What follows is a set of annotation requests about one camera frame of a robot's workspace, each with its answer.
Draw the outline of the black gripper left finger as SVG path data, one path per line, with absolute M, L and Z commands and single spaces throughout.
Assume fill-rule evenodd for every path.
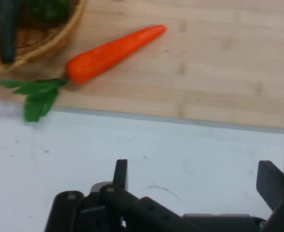
M 150 198 L 126 190 L 128 161 L 116 162 L 114 178 L 85 196 L 65 191 L 53 202 L 47 232 L 186 232 L 188 223 Z

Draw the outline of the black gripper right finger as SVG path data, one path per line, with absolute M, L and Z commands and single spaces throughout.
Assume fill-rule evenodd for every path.
M 272 214 L 261 226 L 262 232 L 284 232 L 284 173 L 271 161 L 258 163 L 256 189 Z

